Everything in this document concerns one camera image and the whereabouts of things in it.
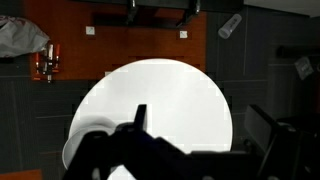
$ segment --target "wood panel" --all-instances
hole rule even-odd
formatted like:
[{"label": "wood panel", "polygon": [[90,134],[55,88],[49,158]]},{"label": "wood panel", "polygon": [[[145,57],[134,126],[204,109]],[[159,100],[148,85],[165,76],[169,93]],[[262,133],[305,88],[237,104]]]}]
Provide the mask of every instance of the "wood panel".
[{"label": "wood panel", "polygon": [[[99,79],[105,71],[141,57],[177,57],[205,70],[205,13],[184,28],[188,39],[179,39],[179,30],[109,26],[97,26],[96,35],[87,36],[85,26],[92,25],[92,16],[97,13],[124,14],[126,7],[69,0],[25,0],[26,18],[46,32],[53,43],[61,44],[62,69],[54,79]],[[159,9],[155,16],[181,18],[182,14],[181,10]],[[32,61],[31,73],[35,73]]]},{"label": "wood panel", "polygon": [[41,170],[0,174],[0,180],[42,180]]}]

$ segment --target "table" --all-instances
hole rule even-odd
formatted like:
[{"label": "table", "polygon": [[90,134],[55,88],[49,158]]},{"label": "table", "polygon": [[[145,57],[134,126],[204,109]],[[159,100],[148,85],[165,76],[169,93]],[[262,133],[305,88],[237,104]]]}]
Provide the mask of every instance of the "table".
[{"label": "table", "polygon": [[[146,131],[185,153],[231,148],[232,120],[220,89],[198,69],[167,59],[130,63],[98,82],[76,111],[69,138],[88,126],[133,122],[139,104],[147,104]],[[127,175],[120,167],[110,177]]]}]

